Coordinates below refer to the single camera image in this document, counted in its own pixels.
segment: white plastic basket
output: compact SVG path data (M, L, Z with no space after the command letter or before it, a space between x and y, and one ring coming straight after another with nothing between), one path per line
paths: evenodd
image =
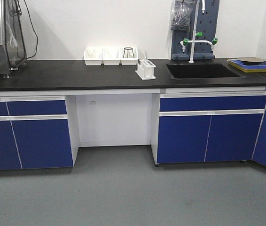
M102 64L103 48L88 47L84 51L84 60L86 65L101 65Z
M136 47L131 47L132 50L125 49L126 47L120 48L120 63L122 65L137 65L138 61L138 50Z
M107 47L103 49L102 58L104 65L119 65L120 63L119 47Z

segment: plastic bag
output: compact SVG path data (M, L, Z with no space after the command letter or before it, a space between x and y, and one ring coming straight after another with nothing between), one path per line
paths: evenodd
M177 0L172 10L171 30L189 31L190 15L193 11L194 0Z

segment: black countertop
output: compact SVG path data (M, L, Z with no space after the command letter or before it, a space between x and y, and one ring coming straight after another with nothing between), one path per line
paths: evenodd
M28 61L9 79L0 75L0 91L266 86L266 73L243 73L229 65L224 58L195 61L194 64L222 63L238 73L239 77L172 79L166 64L188 64L188 61L151 61L156 65L156 79L144 81L136 74L136 65L86 66L83 60Z

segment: black sink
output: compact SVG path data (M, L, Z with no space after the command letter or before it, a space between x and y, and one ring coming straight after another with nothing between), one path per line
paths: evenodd
M223 64L166 65L175 79L239 77Z

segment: blue tray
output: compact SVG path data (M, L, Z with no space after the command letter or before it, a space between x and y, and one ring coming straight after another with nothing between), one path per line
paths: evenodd
M266 62L260 63L259 65L244 65L243 62L239 60L230 60L230 61L240 66L241 68L247 70L266 69Z

